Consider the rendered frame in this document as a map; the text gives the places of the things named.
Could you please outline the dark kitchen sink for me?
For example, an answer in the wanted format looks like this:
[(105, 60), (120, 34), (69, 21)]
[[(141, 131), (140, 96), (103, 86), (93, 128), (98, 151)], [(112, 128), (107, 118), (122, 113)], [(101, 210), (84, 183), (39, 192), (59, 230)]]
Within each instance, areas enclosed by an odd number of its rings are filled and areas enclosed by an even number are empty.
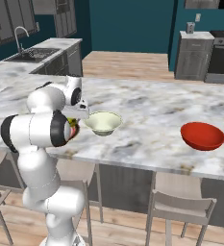
[(7, 58), (6, 62), (41, 62), (57, 52), (57, 48), (31, 48)]

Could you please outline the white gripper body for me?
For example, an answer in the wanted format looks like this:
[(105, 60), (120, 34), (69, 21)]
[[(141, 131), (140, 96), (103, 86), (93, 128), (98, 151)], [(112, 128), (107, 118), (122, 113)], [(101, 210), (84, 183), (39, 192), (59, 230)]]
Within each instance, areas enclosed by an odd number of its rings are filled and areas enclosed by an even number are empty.
[(65, 115), (67, 118), (88, 119), (89, 118), (89, 109), (65, 107), (62, 110), (62, 114)]

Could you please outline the black oven with hob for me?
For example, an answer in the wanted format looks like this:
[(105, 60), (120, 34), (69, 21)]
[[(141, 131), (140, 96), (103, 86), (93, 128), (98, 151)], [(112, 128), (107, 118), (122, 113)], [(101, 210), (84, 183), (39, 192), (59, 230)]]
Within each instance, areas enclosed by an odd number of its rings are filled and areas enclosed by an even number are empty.
[(205, 82), (224, 84), (224, 31), (211, 31), (211, 34), (214, 42)]

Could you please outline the grey base cupboards run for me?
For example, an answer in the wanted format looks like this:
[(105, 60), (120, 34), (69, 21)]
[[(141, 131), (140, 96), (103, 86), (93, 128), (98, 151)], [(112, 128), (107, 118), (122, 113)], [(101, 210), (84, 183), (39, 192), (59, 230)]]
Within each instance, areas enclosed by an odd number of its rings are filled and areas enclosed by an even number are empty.
[(33, 74), (82, 77), (83, 66), (80, 44), (74, 44), (53, 60), (33, 71)]

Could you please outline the grey tall cupboard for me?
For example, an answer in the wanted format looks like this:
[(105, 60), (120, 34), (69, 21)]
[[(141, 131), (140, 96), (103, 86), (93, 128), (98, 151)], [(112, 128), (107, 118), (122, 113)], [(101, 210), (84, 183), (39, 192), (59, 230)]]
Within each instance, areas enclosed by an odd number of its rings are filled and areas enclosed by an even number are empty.
[(53, 14), (57, 37), (77, 32), (74, 0), (32, 0), (35, 14)]

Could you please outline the dark grey island base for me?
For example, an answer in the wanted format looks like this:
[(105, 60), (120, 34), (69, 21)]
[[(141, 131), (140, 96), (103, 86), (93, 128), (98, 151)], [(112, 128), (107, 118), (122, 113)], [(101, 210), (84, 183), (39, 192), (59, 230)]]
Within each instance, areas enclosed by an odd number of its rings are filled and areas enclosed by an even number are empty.
[(154, 171), (190, 175), (202, 180), (201, 191), (205, 198), (217, 200), (210, 223), (224, 227), (224, 157), (219, 157), (215, 151), (156, 156), (147, 163), (116, 158), (114, 161), (101, 160), (99, 164), (99, 186), (105, 207), (146, 212)]

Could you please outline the grey cupboard above hob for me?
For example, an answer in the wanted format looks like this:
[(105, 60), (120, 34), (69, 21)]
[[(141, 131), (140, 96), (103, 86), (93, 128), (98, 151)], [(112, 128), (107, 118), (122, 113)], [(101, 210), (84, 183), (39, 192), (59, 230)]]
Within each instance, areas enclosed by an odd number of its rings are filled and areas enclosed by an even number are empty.
[(220, 0), (185, 0), (186, 9), (217, 9)]

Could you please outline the grey single base cupboard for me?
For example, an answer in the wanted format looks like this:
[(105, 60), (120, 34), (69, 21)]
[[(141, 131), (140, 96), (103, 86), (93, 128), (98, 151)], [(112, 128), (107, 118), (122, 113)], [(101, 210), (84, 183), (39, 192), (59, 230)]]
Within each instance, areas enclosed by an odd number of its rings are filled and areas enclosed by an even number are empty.
[(210, 32), (180, 32), (175, 62), (176, 80), (203, 81), (208, 70), (214, 36)]

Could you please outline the cream bowl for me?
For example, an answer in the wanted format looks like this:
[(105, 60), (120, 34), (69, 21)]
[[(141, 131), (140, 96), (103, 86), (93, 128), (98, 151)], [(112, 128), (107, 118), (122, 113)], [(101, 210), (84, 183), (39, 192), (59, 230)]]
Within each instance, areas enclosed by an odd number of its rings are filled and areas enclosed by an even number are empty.
[(96, 111), (85, 119), (85, 124), (99, 136), (111, 135), (121, 123), (121, 116), (111, 111)]

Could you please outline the red fruit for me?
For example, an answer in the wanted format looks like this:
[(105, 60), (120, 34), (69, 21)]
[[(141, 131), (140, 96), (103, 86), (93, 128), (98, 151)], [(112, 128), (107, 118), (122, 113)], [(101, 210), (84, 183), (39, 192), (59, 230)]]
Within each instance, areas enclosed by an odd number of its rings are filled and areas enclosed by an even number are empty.
[(71, 127), (70, 139), (74, 138), (80, 132), (80, 126), (76, 124)]

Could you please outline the red bowl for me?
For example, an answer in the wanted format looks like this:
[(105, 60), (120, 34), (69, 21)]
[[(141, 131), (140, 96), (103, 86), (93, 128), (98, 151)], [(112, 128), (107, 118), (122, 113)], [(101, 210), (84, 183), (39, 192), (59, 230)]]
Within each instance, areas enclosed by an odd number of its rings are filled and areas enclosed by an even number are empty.
[(188, 122), (181, 127), (183, 141), (199, 151), (212, 151), (224, 143), (224, 133), (204, 122)]

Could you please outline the grey wall cupboards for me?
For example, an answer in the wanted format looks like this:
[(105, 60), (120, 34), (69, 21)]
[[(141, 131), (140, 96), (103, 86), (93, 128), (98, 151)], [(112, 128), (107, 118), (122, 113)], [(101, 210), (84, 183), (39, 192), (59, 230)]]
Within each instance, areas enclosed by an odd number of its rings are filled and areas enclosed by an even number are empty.
[(15, 40), (15, 35), (25, 37), (18, 29), (24, 27), (29, 34), (37, 31), (33, 4), (31, 0), (0, 0), (0, 45)]

